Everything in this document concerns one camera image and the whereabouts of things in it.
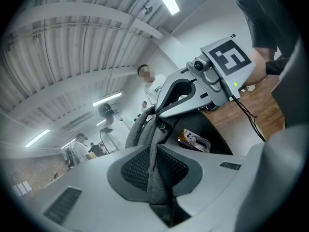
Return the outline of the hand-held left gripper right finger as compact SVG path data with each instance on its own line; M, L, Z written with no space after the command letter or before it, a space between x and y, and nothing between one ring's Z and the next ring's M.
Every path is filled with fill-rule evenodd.
M158 145L157 166L171 185L177 208L189 217L208 212L211 219L237 216L243 200L232 183L246 156L203 153Z

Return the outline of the person's right forearm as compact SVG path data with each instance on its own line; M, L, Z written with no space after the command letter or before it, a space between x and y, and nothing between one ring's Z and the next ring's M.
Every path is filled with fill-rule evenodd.
M254 70L249 78L245 81L245 86L256 85L267 77L266 62L272 61L274 51L267 48L253 48L252 60L255 63Z

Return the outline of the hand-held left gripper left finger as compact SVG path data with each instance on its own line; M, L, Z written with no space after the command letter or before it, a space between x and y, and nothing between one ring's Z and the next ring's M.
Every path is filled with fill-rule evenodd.
M77 165L40 190L30 201L31 211L47 230L167 230L149 204L124 199L108 182L114 162L143 149L135 146ZM67 189L79 190L80 195L62 224L56 224L45 214Z

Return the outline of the person's black shirt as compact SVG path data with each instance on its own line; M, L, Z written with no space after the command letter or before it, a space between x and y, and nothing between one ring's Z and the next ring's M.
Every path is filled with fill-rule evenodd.
M291 56L298 39L298 29L280 0L235 0L245 15L253 48L280 50Z

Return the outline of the row of white paper sheets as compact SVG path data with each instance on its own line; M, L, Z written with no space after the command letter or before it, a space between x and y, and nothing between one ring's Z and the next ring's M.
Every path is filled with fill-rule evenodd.
M23 181L21 183L12 186L12 189L14 193L17 195L17 197L22 197L32 191L32 188L27 181Z

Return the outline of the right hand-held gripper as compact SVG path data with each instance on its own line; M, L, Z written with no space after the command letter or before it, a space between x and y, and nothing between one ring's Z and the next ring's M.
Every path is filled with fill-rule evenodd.
M211 111L227 103L252 74L255 63L226 37L202 47L186 67L170 74L159 93L158 118L177 116L207 107Z

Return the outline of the rectangular photo card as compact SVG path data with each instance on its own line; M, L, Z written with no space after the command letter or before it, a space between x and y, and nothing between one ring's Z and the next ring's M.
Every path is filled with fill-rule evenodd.
M211 149L211 144L208 140L188 129L183 129L178 135L178 144L183 148L204 153L210 153Z

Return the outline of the grey fabric backpack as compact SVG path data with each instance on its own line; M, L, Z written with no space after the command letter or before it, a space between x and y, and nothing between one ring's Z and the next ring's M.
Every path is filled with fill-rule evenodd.
M177 205L172 190L188 175L189 167L157 146L165 143L177 145L177 137L183 129L189 129L208 140L211 153L232 155L224 138L199 110L160 120L152 106L137 118L126 140L126 148L149 146L149 177L146 186L148 204L169 227L189 218Z

